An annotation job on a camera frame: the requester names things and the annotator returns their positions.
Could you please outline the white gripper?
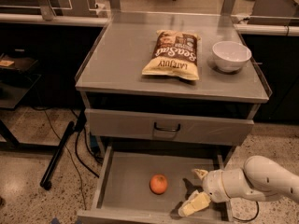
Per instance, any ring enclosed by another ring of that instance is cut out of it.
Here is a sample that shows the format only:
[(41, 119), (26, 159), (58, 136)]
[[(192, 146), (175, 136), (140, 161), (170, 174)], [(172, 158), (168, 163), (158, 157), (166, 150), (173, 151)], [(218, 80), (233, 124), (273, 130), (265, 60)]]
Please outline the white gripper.
[(188, 217), (209, 207), (213, 203), (225, 203), (230, 200), (222, 181), (223, 170), (208, 172), (203, 169), (192, 169), (192, 172), (202, 181), (203, 191), (194, 191), (178, 209), (181, 217)]

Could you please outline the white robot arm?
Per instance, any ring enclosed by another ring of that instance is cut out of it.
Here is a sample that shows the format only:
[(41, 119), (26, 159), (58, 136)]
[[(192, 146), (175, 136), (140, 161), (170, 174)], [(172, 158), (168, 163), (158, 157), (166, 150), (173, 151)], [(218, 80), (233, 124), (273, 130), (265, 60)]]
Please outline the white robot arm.
[(299, 176), (264, 157), (251, 156), (242, 168), (232, 170), (193, 169), (202, 191), (195, 190), (178, 210), (188, 217), (213, 203), (243, 198), (254, 202), (273, 202), (282, 196), (299, 203)]

